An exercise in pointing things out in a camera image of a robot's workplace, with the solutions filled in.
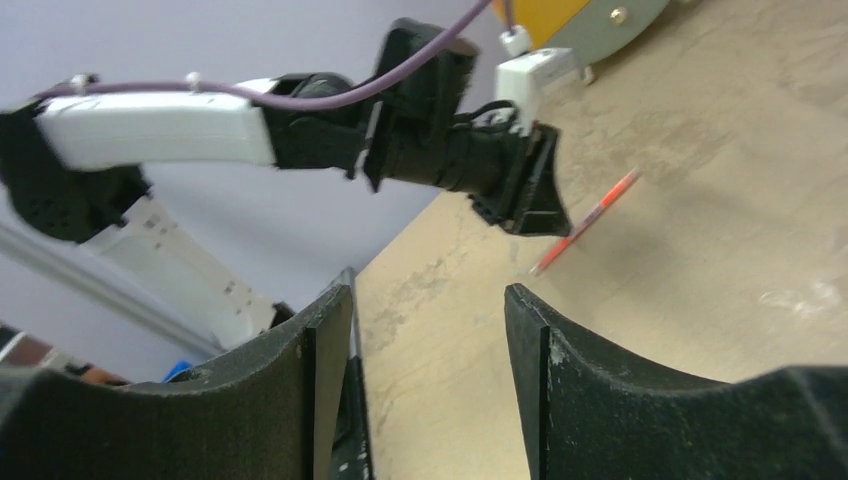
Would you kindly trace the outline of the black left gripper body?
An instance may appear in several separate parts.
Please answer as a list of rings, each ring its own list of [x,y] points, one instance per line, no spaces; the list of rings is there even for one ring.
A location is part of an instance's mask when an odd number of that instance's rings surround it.
[[[466,193],[488,224],[513,226],[519,181],[537,124],[527,137],[500,127],[451,128],[445,144],[447,170],[440,187]]]

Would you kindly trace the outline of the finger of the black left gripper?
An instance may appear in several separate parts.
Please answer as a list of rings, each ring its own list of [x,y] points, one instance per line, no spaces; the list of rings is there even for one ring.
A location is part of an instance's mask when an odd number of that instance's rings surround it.
[[[521,236],[567,237],[572,222],[556,183],[555,161],[560,130],[534,127],[530,153],[519,181],[513,233]]]

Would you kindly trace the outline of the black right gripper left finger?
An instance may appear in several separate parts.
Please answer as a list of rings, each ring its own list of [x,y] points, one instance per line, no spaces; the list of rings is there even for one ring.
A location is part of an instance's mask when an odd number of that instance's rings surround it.
[[[371,479],[351,270],[288,321],[164,383],[1,371],[5,479]]]

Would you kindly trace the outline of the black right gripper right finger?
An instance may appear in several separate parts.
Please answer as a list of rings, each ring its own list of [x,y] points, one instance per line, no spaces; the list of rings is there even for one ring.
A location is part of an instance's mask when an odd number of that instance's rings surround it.
[[[521,284],[505,330],[535,479],[843,479],[847,370],[792,366],[739,383],[641,357]]]

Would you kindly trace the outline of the orange pen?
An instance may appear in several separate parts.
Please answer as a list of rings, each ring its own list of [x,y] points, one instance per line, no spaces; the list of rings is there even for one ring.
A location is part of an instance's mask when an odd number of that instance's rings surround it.
[[[573,243],[575,243],[606,211],[608,211],[641,177],[641,169],[635,167],[622,177],[573,228],[572,232],[551,247],[529,270],[532,276],[538,276]]]

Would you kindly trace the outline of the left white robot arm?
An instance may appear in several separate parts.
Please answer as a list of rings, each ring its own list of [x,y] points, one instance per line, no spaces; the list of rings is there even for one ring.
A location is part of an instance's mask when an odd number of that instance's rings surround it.
[[[170,301],[217,351],[283,322],[158,203],[141,167],[236,162],[363,173],[465,193],[511,235],[567,236],[557,191],[559,132],[541,123],[543,89],[580,65],[568,48],[534,49],[521,27],[495,98],[459,111],[478,54],[449,30],[409,18],[389,30],[374,76],[289,74],[236,85],[105,84],[82,75],[1,114],[1,181],[41,234],[96,253]]]

